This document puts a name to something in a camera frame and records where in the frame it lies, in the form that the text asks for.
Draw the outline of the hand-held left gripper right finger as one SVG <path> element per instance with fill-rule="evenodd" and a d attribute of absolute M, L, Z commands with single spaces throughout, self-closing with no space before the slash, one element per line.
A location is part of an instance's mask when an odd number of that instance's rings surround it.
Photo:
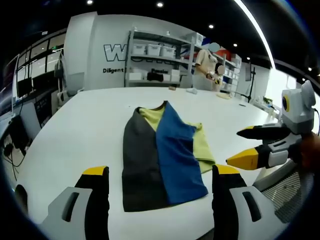
<path fill-rule="evenodd" d="M 273 202 L 235 168 L 212 166 L 212 194 L 214 240 L 274 240 L 282 232 Z"/>

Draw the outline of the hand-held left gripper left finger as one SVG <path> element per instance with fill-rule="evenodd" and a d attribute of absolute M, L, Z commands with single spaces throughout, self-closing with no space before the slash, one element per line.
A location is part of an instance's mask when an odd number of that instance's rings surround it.
<path fill-rule="evenodd" d="M 41 230 L 50 240 L 108 240 L 109 168 L 85 170 L 48 206 Z"/>

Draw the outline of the person's right hand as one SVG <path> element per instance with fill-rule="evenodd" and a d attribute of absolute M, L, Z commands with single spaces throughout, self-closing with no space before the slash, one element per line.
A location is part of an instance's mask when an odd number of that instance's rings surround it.
<path fill-rule="evenodd" d="M 315 133 L 306 135 L 300 144 L 301 165 L 304 169 L 320 172 L 320 137 Z"/>

